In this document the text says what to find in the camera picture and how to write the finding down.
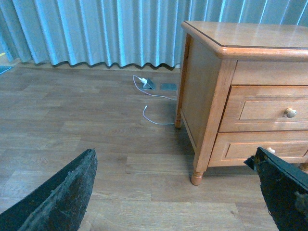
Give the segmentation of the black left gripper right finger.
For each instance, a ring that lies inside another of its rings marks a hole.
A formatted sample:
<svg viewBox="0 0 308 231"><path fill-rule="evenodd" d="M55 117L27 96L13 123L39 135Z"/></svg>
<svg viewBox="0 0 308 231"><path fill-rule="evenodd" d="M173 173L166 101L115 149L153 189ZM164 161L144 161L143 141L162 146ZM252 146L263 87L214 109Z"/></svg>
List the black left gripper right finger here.
<svg viewBox="0 0 308 231"><path fill-rule="evenodd" d="M258 173L268 211L280 231L308 229L308 175L262 147L244 161Z"/></svg>

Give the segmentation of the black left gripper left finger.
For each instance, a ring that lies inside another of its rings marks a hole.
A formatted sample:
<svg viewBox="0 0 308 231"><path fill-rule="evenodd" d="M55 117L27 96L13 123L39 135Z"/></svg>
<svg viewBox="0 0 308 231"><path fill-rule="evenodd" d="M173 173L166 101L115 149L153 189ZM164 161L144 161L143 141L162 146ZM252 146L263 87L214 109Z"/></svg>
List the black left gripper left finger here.
<svg viewBox="0 0 308 231"><path fill-rule="evenodd" d="M24 199L0 215L2 231L77 231L85 216L97 171L87 149Z"/></svg>

